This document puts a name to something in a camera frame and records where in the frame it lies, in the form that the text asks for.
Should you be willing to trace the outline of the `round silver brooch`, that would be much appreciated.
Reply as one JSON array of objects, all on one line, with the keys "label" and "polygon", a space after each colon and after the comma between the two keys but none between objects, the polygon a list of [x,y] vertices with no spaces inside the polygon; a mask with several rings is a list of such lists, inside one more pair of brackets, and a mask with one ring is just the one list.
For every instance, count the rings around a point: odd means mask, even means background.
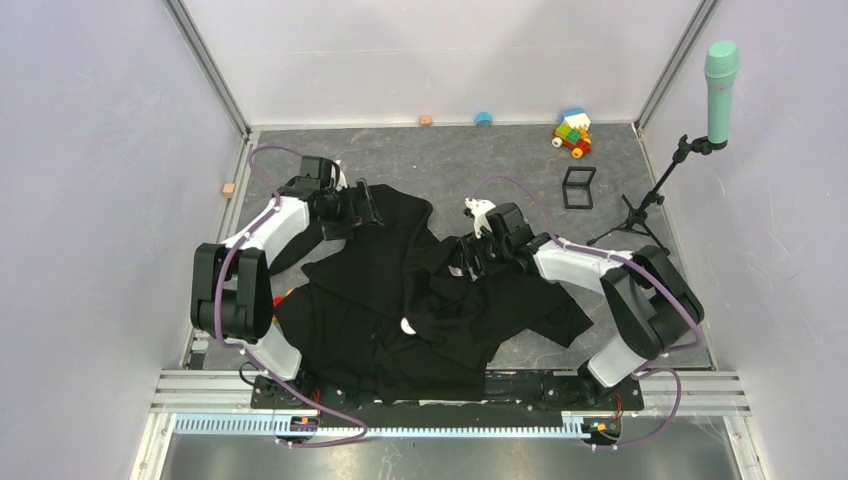
[{"label": "round silver brooch", "polygon": [[409,320],[406,317],[401,319],[400,328],[407,335],[416,335],[417,334],[416,330],[412,327],[411,323],[409,322]]}]

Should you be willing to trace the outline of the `black shirt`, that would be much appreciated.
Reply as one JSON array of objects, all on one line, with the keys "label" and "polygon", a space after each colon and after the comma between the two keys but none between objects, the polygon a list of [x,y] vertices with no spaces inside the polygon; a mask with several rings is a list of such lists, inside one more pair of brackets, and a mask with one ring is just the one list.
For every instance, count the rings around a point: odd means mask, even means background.
[{"label": "black shirt", "polygon": [[[532,330],[569,346],[591,320],[559,285],[512,271],[471,281],[455,274],[459,240],[429,229],[430,202],[372,187],[382,226],[302,268],[306,283],[275,314],[303,367],[352,392],[397,400],[483,398],[500,345]],[[400,328],[406,317],[416,330]]]}]

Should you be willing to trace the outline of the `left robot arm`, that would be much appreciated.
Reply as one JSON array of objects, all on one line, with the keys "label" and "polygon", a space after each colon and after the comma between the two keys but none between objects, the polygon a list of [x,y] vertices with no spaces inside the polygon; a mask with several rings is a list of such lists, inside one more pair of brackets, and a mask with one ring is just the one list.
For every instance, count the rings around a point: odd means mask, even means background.
[{"label": "left robot arm", "polygon": [[349,184],[337,162],[303,157],[298,174],[273,188],[256,218],[227,240],[195,250],[191,324],[277,380],[275,392],[288,406],[306,405],[314,381],[299,371],[301,352],[273,324],[270,267],[311,226],[326,240],[347,240],[360,226],[382,223],[366,180]]}]

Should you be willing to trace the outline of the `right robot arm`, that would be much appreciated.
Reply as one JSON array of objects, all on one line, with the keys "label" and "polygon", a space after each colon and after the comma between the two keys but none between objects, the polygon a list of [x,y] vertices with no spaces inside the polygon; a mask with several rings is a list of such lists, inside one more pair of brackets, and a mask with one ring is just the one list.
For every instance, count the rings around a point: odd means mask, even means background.
[{"label": "right robot arm", "polygon": [[460,240],[462,271],[473,279],[512,271],[567,283],[605,298],[617,332],[579,369],[580,400],[602,408],[618,384],[657,357],[681,349],[687,333],[703,340],[705,312],[682,274],[659,247],[603,250],[548,233],[535,234],[514,203],[468,198],[472,233]]}]

